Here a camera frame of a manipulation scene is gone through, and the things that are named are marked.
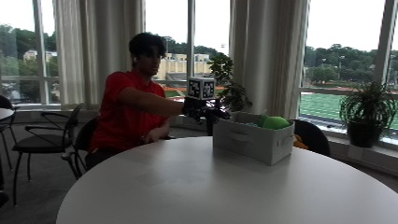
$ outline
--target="green plant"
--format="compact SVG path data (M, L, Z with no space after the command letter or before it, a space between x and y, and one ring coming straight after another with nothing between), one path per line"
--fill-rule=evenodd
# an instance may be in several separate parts
M219 93L221 104L232 112L240 111L245 106L252 106L247 89L233 81L233 60L224 54L219 53L210 62L212 74L218 81L218 85L224 87Z
M397 113L397 104L388 84L372 81L356 85L353 92L343 98L340 105L340 118L344 126L348 127L348 134L365 132L365 128L371 128L368 133L373 136L369 138L379 140L391 128ZM351 131L353 124L361 124L363 128Z

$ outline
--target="table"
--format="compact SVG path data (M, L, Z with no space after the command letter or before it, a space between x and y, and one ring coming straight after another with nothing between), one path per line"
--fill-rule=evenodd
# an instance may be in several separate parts
M398 194L348 164L295 148L267 166L212 141L164 141L104 161L71 188L56 223L397 223Z
M9 119L14 115L14 110L0 108L0 121ZM0 191L5 189L5 175L3 175L3 164L2 164L2 154L0 154Z

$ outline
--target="red shirt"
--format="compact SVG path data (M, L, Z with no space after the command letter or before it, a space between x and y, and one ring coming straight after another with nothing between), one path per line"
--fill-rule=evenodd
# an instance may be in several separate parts
M167 119L167 117L150 114L132 106L118 103L119 93L127 87L164 97L163 87L154 81L146 85L136 71L111 74L106 81L99 127L92 136L88 152L99 147L120 151L138 147L142 136L160 127Z

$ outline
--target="green ball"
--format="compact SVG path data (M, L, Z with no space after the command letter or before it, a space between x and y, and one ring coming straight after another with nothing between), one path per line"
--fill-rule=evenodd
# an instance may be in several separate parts
M283 117L268 117L264 121L263 128L267 129L283 129L291 126L291 123L288 120L285 120Z

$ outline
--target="potted plant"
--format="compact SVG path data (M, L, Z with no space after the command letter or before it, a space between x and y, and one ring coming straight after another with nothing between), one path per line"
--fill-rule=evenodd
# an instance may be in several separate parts
M218 85L224 87L219 93L221 105L231 112L243 110L247 106L252 106L252 102L247 96L245 88L233 81L233 60L224 54L219 53L210 62L212 74L218 81Z
M348 128L351 143L359 147L373 147L388 133L397 113L388 84L372 81L357 85L340 105L340 118Z

